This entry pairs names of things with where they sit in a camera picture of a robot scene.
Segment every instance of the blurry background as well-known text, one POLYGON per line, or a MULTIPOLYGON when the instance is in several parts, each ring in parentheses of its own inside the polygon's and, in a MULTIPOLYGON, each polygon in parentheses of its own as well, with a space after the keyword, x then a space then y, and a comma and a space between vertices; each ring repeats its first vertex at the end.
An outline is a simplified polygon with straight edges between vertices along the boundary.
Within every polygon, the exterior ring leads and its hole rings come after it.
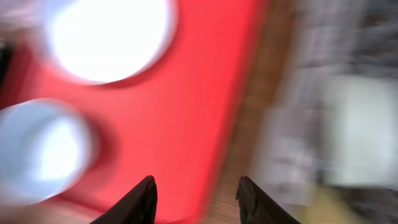
POLYGON ((396 1, 176 1, 155 59, 105 84, 26 46, 27 2, 0 17, 16 49, 1 105, 63 100, 101 146, 75 185, 12 222, 88 223, 148 174, 157 223, 239 223, 242 175, 302 223, 398 220, 396 1))

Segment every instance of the white circle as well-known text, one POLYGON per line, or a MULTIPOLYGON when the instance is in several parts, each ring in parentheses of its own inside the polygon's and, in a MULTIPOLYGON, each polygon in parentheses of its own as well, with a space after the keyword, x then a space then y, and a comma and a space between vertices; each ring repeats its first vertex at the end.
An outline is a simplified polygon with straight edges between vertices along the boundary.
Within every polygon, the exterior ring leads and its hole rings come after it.
POLYGON ((31 100, 2 110, 0 141, 2 205, 31 205, 63 192, 92 158, 88 125, 54 100, 31 100))
POLYGON ((45 41, 83 81, 109 83, 151 66, 175 28, 172 0, 48 0, 45 41))

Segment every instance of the brown surface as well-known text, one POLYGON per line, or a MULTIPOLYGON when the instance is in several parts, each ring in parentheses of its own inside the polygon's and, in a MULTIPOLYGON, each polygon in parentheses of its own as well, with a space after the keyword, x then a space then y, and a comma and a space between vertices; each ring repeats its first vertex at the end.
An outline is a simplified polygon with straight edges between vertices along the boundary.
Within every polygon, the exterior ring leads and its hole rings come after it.
POLYGON ((264 112, 274 101, 293 33, 293 0, 273 0, 231 138, 220 179, 204 223, 240 223, 235 201, 238 180, 248 175, 264 112))

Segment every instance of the red surface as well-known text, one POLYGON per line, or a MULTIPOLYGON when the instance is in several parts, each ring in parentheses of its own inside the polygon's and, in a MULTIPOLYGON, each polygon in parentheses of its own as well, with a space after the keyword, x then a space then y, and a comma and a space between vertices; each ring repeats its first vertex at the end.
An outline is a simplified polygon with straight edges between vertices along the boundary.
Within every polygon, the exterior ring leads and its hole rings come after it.
POLYGON ((99 131, 97 164, 62 197, 103 212, 153 175, 156 220, 196 222, 218 175, 264 4, 179 1, 177 33, 165 55, 117 83, 70 83, 51 64, 17 55, 6 104, 57 98, 99 131))

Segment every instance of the white object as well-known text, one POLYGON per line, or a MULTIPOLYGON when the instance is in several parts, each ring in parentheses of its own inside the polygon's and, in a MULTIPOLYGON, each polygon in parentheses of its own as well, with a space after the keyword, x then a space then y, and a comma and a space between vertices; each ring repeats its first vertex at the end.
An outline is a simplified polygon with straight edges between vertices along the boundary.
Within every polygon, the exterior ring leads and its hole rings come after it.
POLYGON ((326 182, 345 187, 393 187, 397 161, 397 85, 336 76, 326 92, 326 182))
POLYGON ((0 204, 30 205, 57 195, 91 162, 88 126, 53 100, 2 110, 0 142, 0 204))
POLYGON ((175 31, 173 0, 46 0, 44 36, 59 64, 90 84, 151 66, 175 31))

